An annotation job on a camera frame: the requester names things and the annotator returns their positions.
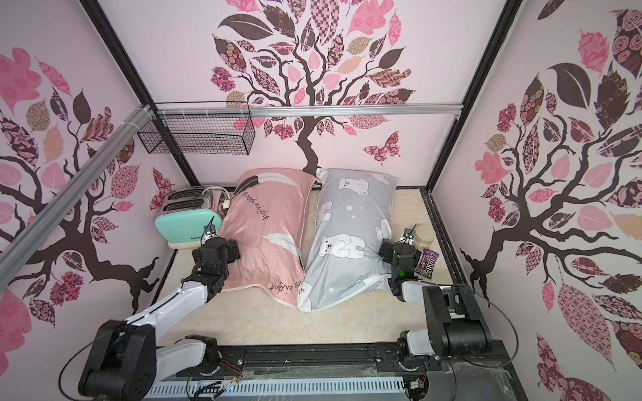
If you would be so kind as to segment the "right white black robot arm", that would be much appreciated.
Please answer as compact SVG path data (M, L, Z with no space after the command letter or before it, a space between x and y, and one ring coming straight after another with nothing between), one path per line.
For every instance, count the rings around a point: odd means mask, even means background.
M379 250L391 265L388 285L399 301L424 308L426 328L402 332L396 343L397 360L415 370L431 360L461 359L473 366L472 356L489 354L494 338L479 307L478 292L467 284L423 282L416 275L419 251L398 241L384 241Z

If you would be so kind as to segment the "grey polar bear pillow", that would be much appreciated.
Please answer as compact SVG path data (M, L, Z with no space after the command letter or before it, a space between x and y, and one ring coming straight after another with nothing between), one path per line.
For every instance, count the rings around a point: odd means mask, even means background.
M319 169L315 234L300 285L298 309L335 307L361 293L383 289L391 264L379 255L393 237L393 175Z

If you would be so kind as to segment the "pink good night pillow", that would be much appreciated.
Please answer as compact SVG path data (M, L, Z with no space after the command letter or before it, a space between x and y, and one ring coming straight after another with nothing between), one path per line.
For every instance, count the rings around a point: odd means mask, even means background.
M316 177L302 170L262 168L237 182L220 236L237 242L223 290L260 287L282 305L298 306L304 280L301 247Z

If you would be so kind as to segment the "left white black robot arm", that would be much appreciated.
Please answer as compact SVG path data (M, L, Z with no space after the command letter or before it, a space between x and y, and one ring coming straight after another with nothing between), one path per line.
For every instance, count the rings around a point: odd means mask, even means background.
M184 369L217 360L215 339L190 336L170 347L158 344L170 329L222 292L229 265L240 259L237 242L222 237L192 252L195 265L172 294L125 320L103 323L88 351L78 399L142 400L151 387Z

